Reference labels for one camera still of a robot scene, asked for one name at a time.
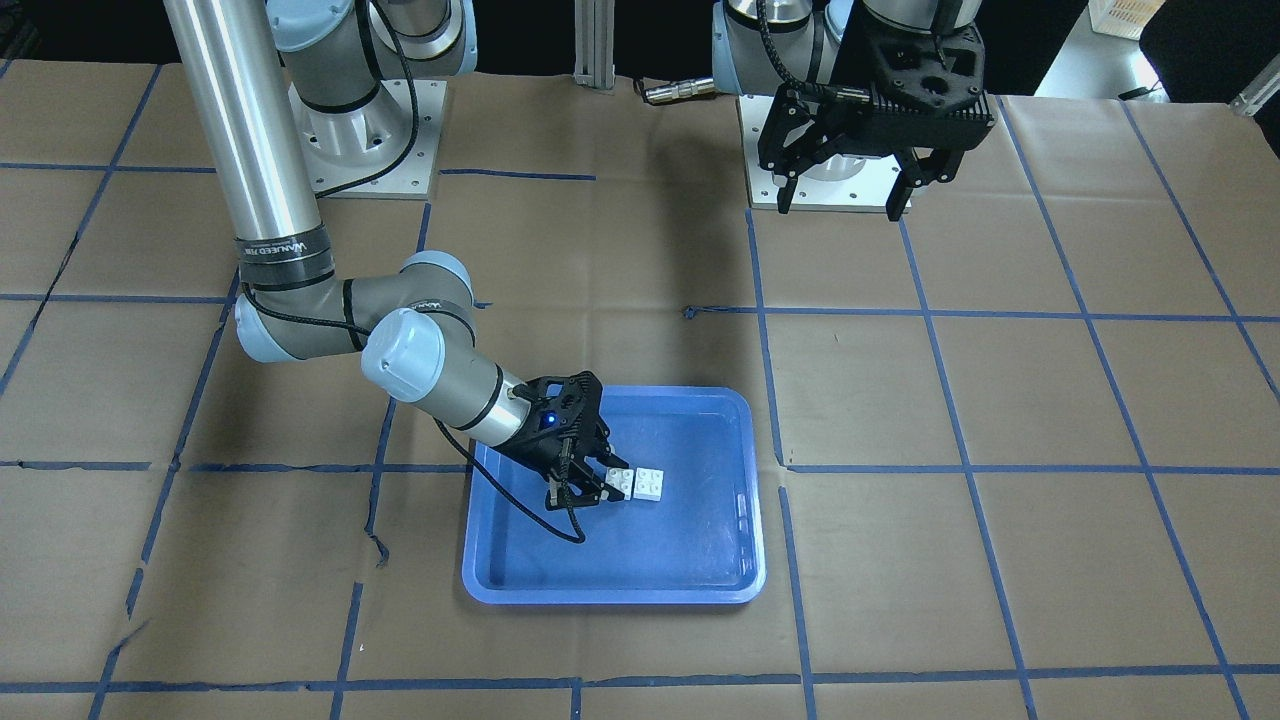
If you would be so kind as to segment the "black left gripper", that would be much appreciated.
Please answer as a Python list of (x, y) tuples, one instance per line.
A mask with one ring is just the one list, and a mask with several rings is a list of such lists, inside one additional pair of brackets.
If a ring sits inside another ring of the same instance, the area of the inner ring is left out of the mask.
[(995, 126), (986, 91), (986, 46), (975, 26), (915, 35), (890, 26), (854, 26), (833, 73), (840, 82), (803, 79), (781, 58), (774, 33), (756, 29), (780, 77), (756, 147), (776, 178), (777, 213), (786, 215), (799, 177), (835, 155), (893, 156), (896, 179), (886, 217), (899, 222), (916, 190), (950, 182), (963, 154)]

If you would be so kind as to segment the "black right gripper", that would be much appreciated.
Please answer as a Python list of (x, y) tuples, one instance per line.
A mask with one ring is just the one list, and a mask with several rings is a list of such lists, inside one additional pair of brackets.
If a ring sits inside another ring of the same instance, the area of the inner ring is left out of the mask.
[(603, 384), (594, 373), (539, 377), (515, 386), (507, 396), (530, 402), (530, 409), (500, 445), (500, 454), (547, 480), (548, 511), (613, 500), (613, 487), (588, 460), (617, 469), (628, 469), (628, 462), (611, 448), (611, 430), (600, 415)]

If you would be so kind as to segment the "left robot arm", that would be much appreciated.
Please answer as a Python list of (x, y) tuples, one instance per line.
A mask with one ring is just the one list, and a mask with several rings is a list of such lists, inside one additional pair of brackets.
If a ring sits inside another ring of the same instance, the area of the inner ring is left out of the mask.
[(948, 183), (995, 128), (978, 1), (721, 1), (713, 82), (739, 100), (748, 192), (881, 213)]

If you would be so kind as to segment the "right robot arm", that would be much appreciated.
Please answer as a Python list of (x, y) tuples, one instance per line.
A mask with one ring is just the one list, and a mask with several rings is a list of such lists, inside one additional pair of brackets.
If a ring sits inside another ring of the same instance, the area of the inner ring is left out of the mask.
[(627, 464), (589, 372), (522, 380), (476, 346), (465, 265), (421, 251), (393, 274), (337, 275), (317, 200), (404, 165), (410, 96), (474, 65), (461, 1), (169, 1), (236, 232), (236, 331), (260, 363), (358, 354), (365, 377), (442, 429), (536, 473), (549, 510), (617, 502)]

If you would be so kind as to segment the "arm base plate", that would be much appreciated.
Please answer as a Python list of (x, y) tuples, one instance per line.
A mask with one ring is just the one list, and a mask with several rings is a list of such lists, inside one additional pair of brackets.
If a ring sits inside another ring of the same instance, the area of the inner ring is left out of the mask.
[(448, 83), (387, 79), (372, 101), (326, 114), (288, 88), (312, 192), (319, 197), (425, 201), (436, 174)]
[[(776, 210), (782, 190), (769, 170), (759, 165), (758, 140), (772, 99), (763, 95), (737, 97), (748, 200), (754, 209)], [(812, 168), (797, 181), (792, 211), (846, 211), (884, 214), (884, 205), (899, 174), (895, 158), (837, 155)]]

